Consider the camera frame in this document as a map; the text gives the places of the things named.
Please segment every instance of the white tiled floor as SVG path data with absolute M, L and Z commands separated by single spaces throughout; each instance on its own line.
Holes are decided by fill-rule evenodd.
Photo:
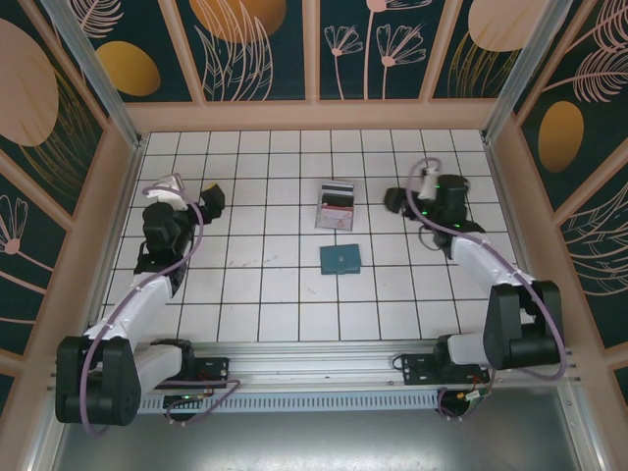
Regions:
M 476 131 L 164 132 L 150 137 L 105 310 L 123 295 L 142 242 L 141 190 L 178 172 L 198 198 L 218 182 L 229 207 L 205 227 L 184 286 L 155 315 L 146 340 L 403 340 L 482 329 L 486 296 L 418 223 L 386 210 L 425 155 L 471 183 L 470 216 L 508 259 L 514 253 Z M 314 228 L 321 181 L 355 184 L 352 233 Z M 323 276 L 319 248 L 357 243 L 359 275 Z

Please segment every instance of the small box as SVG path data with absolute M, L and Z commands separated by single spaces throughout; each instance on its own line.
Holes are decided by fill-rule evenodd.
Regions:
M 360 273 L 361 265 L 360 246 L 357 243 L 321 247 L 321 275 Z
M 318 229 L 353 229 L 353 184 L 323 182 L 319 196 L 315 227 Z

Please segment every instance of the metal vent strip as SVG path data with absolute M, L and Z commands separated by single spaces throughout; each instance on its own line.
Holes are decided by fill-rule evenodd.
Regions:
M 241 392 L 225 400 L 214 412 L 344 412 L 359 410 L 435 409 L 437 391 L 391 392 Z M 214 396 L 176 406 L 174 410 L 202 412 L 220 397 Z M 163 394 L 148 394 L 139 407 L 140 414 L 166 411 Z

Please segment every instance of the flower illustration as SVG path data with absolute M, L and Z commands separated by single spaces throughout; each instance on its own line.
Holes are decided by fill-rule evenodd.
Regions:
M 338 57 L 347 54 L 353 54 L 360 52 L 363 49 L 363 44 L 359 41 L 359 35 L 355 30 L 355 26 L 341 26 L 336 31 L 333 26 L 327 26 L 324 30 L 325 39 L 330 46 L 330 50 L 334 55 L 334 64 L 336 66 L 336 82 L 338 83 L 338 92 L 340 93 L 340 99 L 344 99 L 342 93 L 342 85 L 340 83 L 340 71 L 338 67 Z
M 364 54 L 364 99 L 369 99 L 369 51 L 371 49 L 371 31 L 373 18 L 376 13 L 392 10 L 412 10 L 427 7 L 432 0 L 366 0 L 366 6 L 371 11 L 369 24 L 366 28 L 366 50 Z
M 15 209 L 6 194 L 0 196 L 0 252 L 15 255 L 20 251 L 20 239 L 26 226 L 28 204 L 16 199 Z
M 377 28 L 377 45 L 382 56 L 384 66 L 384 80 L 382 82 L 382 98 L 386 98 L 386 78 L 389 67 L 413 64 L 425 59 L 425 49 L 420 49 L 423 37 L 421 27 L 400 26 L 391 36 L 391 26 Z

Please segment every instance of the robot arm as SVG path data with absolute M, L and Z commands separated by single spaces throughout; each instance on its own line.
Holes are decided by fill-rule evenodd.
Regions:
M 179 176 L 160 180 L 156 186 L 183 190 Z M 126 303 L 119 303 L 108 316 L 82 337 L 67 337 L 57 349 L 56 414 L 60 422 L 79 423 L 79 382 L 87 350 L 98 341 L 87 377 L 87 415 L 93 424 L 127 425 L 134 418 L 143 394 L 167 379 L 189 380 L 194 353 L 188 340 L 157 340 L 135 354 L 135 348 L 151 317 L 171 299 L 183 283 L 186 264 L 158 276 L 139 288 L 147 278 L 180 262 L 198 224 L 196 214 L 178 196 L 153 190 L 157 202 L 145 208 L 142 217 L 146 241 L 140 246 L 134 277 Z M 201 192 L 199 206 L 203 224 L 221 216 L 225 195 L 217 185 Z M 118 312 L 112 321 L 114 312 Z
M 489 297 L 483 332 L 439 338 L 434 350 L 437 368 L 446 372 L 456 365 L 480 365 L 501 370 L 557 363 L 558 348 L 545 317 L 521 283 L 487 252 L 483 245 L 490 243 L 482 227 L 466 219 L 468 181 L 461 176 L 439 175 L 431 168 L 424 170 L 422 177 L 420 190 L 412 192 L 421 213 L 434 223 L 483 242 L 433 230 L 434 243 L 447 258 L 465 269 Z M 408 205 L 405 188 L 390 188 L 384 202 L 390 211 L 418 219 Z M 521 271 L 517 274 L 533 287 L 562 334 L 557 286 L 538 282 Z M 532 324 L 522 324 L 522 310 L 532 316 Z

